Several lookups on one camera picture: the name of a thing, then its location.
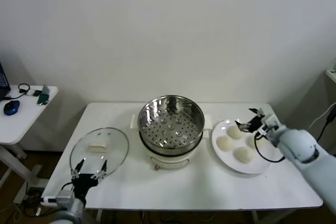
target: white wall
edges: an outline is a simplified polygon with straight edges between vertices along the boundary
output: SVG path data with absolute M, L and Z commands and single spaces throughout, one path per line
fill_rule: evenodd
M 92 101 L 269 102 L 282 119 L 302 100 L 318 101 L 314 115 L 329 102 L 324 87 L 307 93 L 335 62 L 335 0 L 0 0 L 0 11 L 11 82 L 60 90 L 26 148 L 62 150 Z

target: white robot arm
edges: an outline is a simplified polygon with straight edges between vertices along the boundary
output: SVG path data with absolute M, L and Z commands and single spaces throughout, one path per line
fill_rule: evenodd
M 305 130 L 289 129 L 275 115 L 250 109 L 257 115 L 248 123 L 236 121 L 243 132 L 256 132 L 255 140 L 264 136 L 291 161 L 307 183 L 336 214 L 336 158 L 329 155 Z

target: pot lid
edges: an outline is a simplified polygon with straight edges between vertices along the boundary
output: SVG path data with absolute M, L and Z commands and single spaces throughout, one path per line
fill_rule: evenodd
M 112 127 L 96 129 L 73 147 L 70 154 L 71 172 L 77 166 L 80 167 L 80 174 L 98 174 L 104 166 L 108 176 L 124 162 L 128 150 L 128 138 L 121 130 Z

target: computer mouse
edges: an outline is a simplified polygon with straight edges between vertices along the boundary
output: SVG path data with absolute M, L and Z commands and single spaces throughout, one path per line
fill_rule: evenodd
M 20 101 L 10 101 L 4 106 L 5 115 L 14 115 L 20 106 Z

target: dough ball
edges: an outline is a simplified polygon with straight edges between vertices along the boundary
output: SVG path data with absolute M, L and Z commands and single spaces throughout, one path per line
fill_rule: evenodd
M 233 139 L 241 139 L 242 137 L 244 137 L 244 133 L 241 132 L 238 128 L 237 125 L 235 126 L 231 126 L 227 129 L 227 134 L 232 137 Z
M 220 136 L 219 138 L 217 138 L 217 146 L 223 152 L 231 151 L 234 147 L 233 141 L 227 136 Z
M 267 139 L 265 139 L 264 137 L 262 139 L 257 140 L 258 148 L 265 146 L 267 142 L 268 142 Z M 254 145 L 254 135 L 248 137 L 247 144 L 253 149 L 256 148 L 256 146 Z
M 255 152 L 248 147 L 239 147 L 235 150 L 234 155 L 236 159 L 244 164 L 248 164 L 252 161 L 255 156 Z

